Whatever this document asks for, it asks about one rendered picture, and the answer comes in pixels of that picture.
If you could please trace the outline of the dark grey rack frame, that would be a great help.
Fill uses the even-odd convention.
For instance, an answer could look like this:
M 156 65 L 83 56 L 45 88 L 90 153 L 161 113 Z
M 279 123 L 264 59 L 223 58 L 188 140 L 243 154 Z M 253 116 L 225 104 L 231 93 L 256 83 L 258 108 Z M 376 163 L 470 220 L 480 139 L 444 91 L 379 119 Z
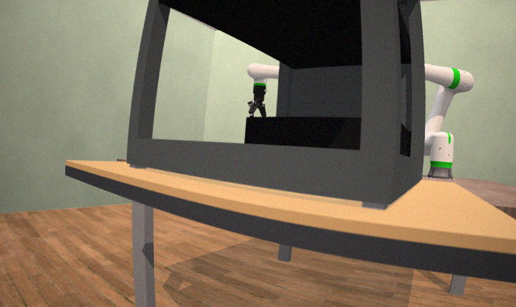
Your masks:
M 152 139 L 171 8 L 279 61 L 244 143 Z M 126 163 L 385 210 L 422 180 L 422 30 L 420 0 L 149 0 Z

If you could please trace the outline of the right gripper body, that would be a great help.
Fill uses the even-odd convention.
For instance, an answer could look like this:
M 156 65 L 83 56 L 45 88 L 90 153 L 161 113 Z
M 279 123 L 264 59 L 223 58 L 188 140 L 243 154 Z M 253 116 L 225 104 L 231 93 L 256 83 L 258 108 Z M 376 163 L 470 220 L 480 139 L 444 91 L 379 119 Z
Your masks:
M 264 101 L 264 94 L 255 93 L 254 100 L 256 101 L 255 106 L 257 106 L 259 103 L 262 104 L 262 102 Z

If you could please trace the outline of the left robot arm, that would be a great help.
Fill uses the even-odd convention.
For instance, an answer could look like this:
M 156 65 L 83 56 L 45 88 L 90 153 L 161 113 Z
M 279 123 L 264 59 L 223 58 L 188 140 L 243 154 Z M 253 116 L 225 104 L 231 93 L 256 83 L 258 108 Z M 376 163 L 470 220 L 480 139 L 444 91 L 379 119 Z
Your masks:
M 425 78 L 438 84 L 434 104 L 425 125 L 424 155 L 431 156 L 431 168 L 427 177 L 453 179 L 454 137 L 440 131 L 452 98 L 457 93 L 471 90 L 474 78 L 463 70 L 428 64 L 425 64 Z

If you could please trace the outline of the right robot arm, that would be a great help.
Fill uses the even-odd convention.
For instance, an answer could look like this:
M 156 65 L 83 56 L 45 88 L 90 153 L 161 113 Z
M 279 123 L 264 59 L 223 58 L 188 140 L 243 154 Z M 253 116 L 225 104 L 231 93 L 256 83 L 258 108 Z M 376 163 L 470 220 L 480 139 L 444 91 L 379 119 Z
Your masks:
M 254 78 L 253 93 L 266 94 L 267 78 L 278 79 L 279 66 L 251 64 L 247 69 L 248 75 Z

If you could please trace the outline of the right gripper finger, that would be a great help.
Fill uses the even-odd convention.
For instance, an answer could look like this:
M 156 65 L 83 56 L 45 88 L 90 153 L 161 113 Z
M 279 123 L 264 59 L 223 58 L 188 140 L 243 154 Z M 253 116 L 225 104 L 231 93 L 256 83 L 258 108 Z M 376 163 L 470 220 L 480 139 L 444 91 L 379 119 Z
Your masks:
M 255 112 L 255 110 L 260 106 L 260 103 L 259 103 L 257 106 L 255 106 L 255 103 L 256 103 L 256 101 L 255 101 L 255 100 L 253 100 L 253 101 L 252 101 L 252 104 L 251 104 L 251 106 L 250 106 L 250 109 L 249 109 L 250 117 L 254 117 L 254 112 Z M 254 110 L 253 110 L 253 109 L 254 109 Z
M 260 104 L 260 105 L 261 105 L 261 109 L 259 109 L 259 111 L 261 113 L 261 116 L 267 116 L 266 110 L 265 110 L 265 104 L 263 103 L 263 105 L 262 104 Z

